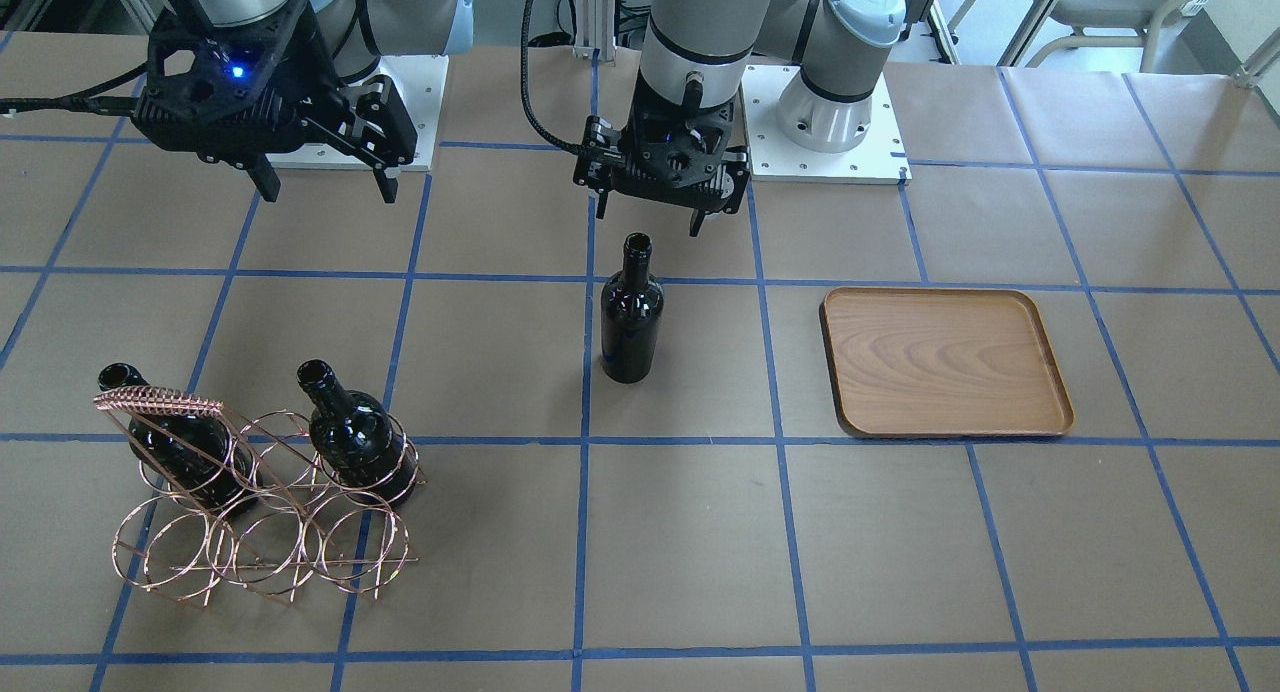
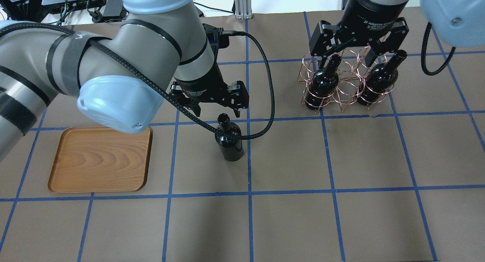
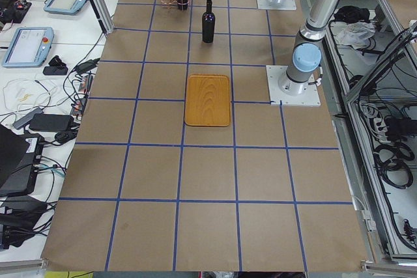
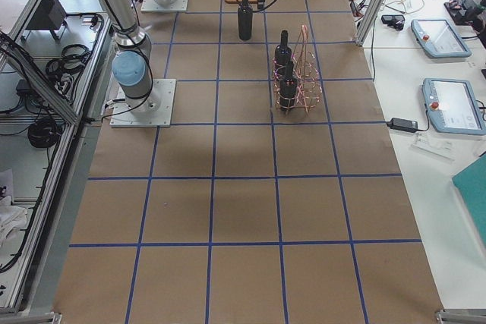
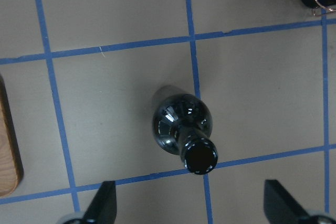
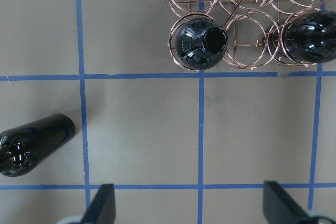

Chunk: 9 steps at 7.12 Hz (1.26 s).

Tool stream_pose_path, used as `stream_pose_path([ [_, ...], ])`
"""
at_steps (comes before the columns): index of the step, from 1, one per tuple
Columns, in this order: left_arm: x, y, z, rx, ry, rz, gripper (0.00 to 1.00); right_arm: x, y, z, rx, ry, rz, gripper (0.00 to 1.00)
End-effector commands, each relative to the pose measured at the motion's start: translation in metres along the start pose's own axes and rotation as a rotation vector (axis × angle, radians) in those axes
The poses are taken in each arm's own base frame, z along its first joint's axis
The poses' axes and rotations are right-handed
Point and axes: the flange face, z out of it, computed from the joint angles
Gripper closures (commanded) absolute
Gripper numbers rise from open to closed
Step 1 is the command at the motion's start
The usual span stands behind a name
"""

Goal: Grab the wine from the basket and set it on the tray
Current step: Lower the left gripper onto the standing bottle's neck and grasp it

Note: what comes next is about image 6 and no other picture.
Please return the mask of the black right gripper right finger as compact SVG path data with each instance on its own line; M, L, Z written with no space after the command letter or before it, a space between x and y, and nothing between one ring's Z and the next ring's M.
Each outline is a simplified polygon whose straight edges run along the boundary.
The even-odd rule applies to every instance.
M276 181L264 181L263 215L270 224L309 223L309 215Z

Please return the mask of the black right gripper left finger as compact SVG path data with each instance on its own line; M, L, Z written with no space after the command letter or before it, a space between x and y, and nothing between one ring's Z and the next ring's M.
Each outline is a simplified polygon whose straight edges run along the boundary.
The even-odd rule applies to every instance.
M80 223L113 224L116 219L114 184L99 187Z

